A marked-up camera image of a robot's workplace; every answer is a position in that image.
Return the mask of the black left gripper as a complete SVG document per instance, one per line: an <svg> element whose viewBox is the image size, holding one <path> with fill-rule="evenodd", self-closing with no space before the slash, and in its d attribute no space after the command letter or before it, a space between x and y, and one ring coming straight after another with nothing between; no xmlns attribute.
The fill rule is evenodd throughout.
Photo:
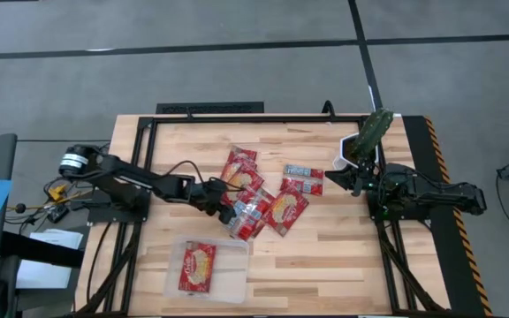
<svg viewBox="0 0 509 318"><path fill-rule="evenodd" d="M201 184L205 192L206 202L203 204L203 210L208 216L213 216L216 212L221 216L221 223L228 224L235 216L235 210L226 203L222 202L222 197L226 192L237 193L244 191L243 187L227 187L226 183L219 178L210 178Z"/></svg>

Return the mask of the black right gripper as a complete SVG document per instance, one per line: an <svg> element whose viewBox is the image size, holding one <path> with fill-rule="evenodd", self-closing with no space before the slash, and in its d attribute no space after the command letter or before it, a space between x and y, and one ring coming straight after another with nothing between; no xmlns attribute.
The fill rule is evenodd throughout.
<svg viewBox="0 0 509 318"><path fill-rule="evenodd" d="M347 165L346 170L327 170L324 176L341 188L350 190L353 197L358 197L362 190L367 190L375 184L375 166Z"/></svg>

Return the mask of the red popcorn bag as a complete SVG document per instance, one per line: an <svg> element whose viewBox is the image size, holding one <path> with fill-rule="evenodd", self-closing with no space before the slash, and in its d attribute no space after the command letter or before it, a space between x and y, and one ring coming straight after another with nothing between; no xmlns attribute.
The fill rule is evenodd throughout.
<svg viewBox="0 0 509 318"><path fill-rule="evenodd" d="M283 170L280 189L285 190L291 187L301 193L322 196L323 178L323 170L287 164Z"/></svg>
<svg viewBox="0 0 509 318"><path fill-rule="evenodd" d="M256 169L256 157L258 153L254 150L232 146L227 158L228 163L244 163L252 169Z"/></svg>
<svg viewBox="0 0 509 318"><path fill-rule="evenodd" d="M209 293L217 246L187 241L179 277L179 290Z"/></svg>
<svg viewBox="0 0 509 318"><path fill-rule="evenodd" d="M239 193L233 203L236 216L226 225L231 236L245 241L256 238L265 225L262 217L274 199L263 188Z"/></svg>
<svg viewBox="0 0 509 318"><path fill-rule="evenodd" d="M253 191L257 191L264 183L264 178L258 171L248 167L244 163L227 163L220 178L227 182L229 187L243 187L244 189ZM239 193L241 192L226 192L222 197L222 202L235 202L238 199Z"/></svg>
<svg viewBox="0 0 509 318"><path fill-rule="evenodd" d="M262 220L284 237L307 207L308 200L303 194L295 188L287 187L271 202Z"/></svg>

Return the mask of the white plant pot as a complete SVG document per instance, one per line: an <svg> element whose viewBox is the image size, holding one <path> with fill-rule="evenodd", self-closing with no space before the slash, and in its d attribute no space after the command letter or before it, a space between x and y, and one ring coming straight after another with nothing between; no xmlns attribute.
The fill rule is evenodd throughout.
<svg viewBox="0 0 509 318"><path fill-rule="evenodd" d="M351 146L359 137L359 133L354 133L342 138L339 141L339 151L337 156L332 162L333 168L335 170L343 170L347 166L352 166L354 168L358 168L358 161L356 159L351 159L348 154L347 148Z"/></svg>

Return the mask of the green cactus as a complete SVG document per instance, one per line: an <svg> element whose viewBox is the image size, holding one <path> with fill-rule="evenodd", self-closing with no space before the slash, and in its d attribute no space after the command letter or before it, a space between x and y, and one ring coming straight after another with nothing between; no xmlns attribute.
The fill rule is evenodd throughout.
<svg viewBox="0 0 509 318"><path fill-rule="evenodd" d="M349 155L357 161L367 160L386 134L392 120L393 112L390 110L378 109L371 113L351 145Z"/></svg>

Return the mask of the clear plastic basket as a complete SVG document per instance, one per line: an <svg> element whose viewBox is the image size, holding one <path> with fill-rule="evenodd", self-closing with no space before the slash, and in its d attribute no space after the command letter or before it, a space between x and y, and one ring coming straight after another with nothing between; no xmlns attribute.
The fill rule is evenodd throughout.
<svg viewBox="0 0 509 318"><path fill-rule="evenodd" d="M187 241L217 246L209 293L179 290L179 277ZM247 293L249 245L236 239L177 236L172 244L163 295L171 298L195 298L232 304L242 303Z"/></svg>

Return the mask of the black mat with hazard stripe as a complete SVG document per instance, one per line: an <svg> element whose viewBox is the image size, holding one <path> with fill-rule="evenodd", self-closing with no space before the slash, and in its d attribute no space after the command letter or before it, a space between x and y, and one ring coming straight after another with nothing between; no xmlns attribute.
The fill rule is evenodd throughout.
<svg viewBox="0 0 509 318"><path fill-rule="evenodd" d="M437 182L449 184L451 180L431 120L404 116L403 123L414 167ZM433 208L430 220L451 310L472 316L492 316L461 211L452 207Z"/></svg>

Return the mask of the black floor vent grille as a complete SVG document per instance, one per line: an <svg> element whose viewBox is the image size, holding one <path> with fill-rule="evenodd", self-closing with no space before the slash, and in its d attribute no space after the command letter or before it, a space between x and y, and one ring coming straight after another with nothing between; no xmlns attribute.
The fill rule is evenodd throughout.
<svg viewBox="0 0 509 318"><path fill-rule="evenodd" d="M175 102L158 103L156 114L263 113L264 102Z"/></svg>

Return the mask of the small black box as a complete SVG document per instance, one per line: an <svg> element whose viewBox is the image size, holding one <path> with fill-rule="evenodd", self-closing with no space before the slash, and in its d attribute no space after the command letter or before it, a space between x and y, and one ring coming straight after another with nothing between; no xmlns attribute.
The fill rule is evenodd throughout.
<svg viewBox="0 0 509 318"><path fill-rule="evenodd" d="M68 213L70 209L65 205L55 205L48 209L47 219L51 223L59 223Z"/></svg>

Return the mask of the white paper sheets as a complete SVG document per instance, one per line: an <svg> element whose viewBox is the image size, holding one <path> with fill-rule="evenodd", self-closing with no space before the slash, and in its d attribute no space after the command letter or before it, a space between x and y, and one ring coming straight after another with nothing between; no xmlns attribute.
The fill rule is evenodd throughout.
<svg viewBox="0 0 509 318"><path fill-rule="evenodd" d="M47 229L32 232L29 238L52 245L78 249L83 235L75 231ZM39 261L22 261L19 265L17 289L65 289L72 273L71 268Z"/></svg>

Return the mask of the black bar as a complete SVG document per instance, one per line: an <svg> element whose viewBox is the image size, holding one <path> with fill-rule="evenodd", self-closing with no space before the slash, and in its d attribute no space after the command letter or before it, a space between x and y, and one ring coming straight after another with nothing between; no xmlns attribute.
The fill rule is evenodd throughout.
<svg viewBox="0 0 509 318"><path fill-rule="evenodd" d="M73 269L79 268L84 258L84 253L78 249L53 245L8 231L2 234L0 255L15 255L21 260L38 261Z"/></svg>

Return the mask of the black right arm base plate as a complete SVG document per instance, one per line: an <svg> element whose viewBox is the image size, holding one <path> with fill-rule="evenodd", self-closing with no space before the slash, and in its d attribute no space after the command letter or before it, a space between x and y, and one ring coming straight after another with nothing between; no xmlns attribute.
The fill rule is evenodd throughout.
<svg viewBox="0 0 509 318"><path fill-rule="evenodd" d="M386 194L380 198L376 191L366 193L369 217L377 223L394 220L430 219L429 207L425 204L412 202L410 199L399 198L396 195Z"/></svg>

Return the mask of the black metal table frame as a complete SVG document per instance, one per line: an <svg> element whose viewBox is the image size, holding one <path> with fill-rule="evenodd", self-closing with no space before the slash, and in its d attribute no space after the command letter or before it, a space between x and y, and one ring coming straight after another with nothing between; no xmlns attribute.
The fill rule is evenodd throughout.
<svg viewBox="0 0 509 318"><path fill-rule="evenodd" d="M162 173L217 176L232 146L258 153L265 189L276 193L286 164L328 170L339 141L355 133L354 123L331 122L324 115L214 115L187 120L162 116L120 116L110 152ZM142 225L131 284L119 278L111 309L131 316L387 314L391 310L376 227L364 197L353 197L332 182L284 237L271 228L245 241L249 245L247 293L232 304L163 295L172 244L177 236L232 239L213 216L187 205L151 201Z"/></svg>

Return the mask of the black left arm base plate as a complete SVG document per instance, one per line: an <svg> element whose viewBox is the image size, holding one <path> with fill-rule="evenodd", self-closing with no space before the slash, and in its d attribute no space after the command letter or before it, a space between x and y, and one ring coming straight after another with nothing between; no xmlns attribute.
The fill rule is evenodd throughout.
<svg viewBox="0 0 509 318"><path fill-rule="evenodd" d="M90 223L140 223L148 219L150 193L142 191L133 205L115 202L107 193L95 191L84 203Z"/></svg>

